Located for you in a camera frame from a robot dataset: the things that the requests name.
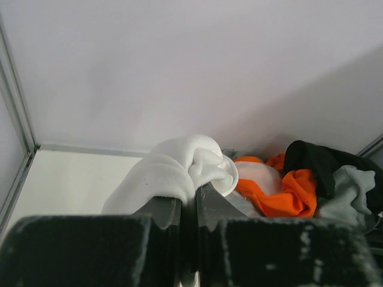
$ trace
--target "gray cloth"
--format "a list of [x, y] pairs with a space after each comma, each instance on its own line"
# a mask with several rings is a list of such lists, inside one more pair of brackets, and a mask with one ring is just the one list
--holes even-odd
[[225, 197], [225, 199], [248, 217], [262, 216], [261, 212], [259, 212], [250, 201], [246, 200], [246, 198], [241, 196], [236, 190], [233, 190], [228, 196]]
[[367, 208], [366, 193], [375, 187], [375, 172], [342, 166], [333, 173], [335, 196], [318, 198], [316, 216], [334, 219], [357, 227], [366, 233], [376, 225], [374, 215]]

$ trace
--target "white surface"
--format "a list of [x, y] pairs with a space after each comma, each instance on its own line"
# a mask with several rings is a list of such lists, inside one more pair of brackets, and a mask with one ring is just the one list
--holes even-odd
[[274, 155], [382, 133], [383, 2], [0, 0], [37, 140], [203, 133]]
[[38, 151], [9, 220], [30, 215], [101, 214], [136, 157]]
[[24, 152], [0, 94], [0, 208], [24, 159]]

